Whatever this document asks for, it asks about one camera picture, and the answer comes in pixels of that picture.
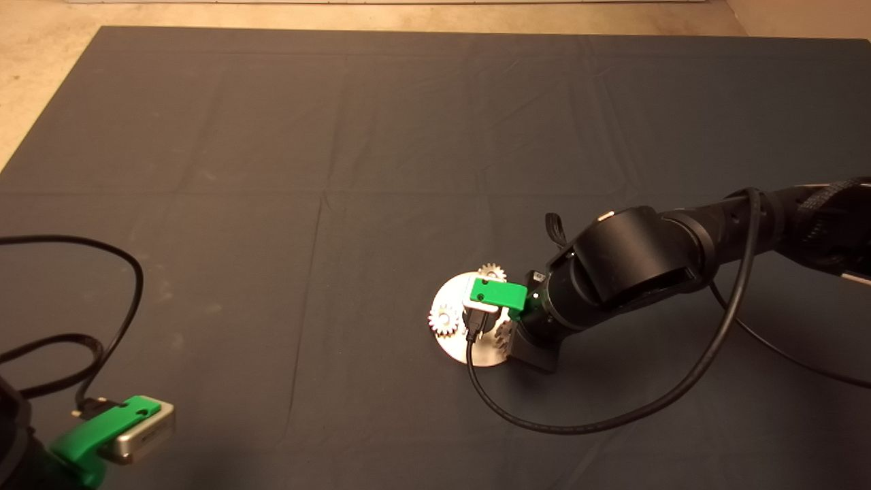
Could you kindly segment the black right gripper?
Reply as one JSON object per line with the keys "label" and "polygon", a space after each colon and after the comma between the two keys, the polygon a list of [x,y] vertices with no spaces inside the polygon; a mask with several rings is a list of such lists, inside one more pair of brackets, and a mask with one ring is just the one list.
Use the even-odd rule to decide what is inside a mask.
{"label": "black right gripper", "polygon": [[562,342],[568,336],[566,326],[553,312],[548,278],[544,273],[529,270],[523,285],[527,288],[525,305],[510,314],[514,327],[510,334],[509,357],[542,372],[554,372]]}

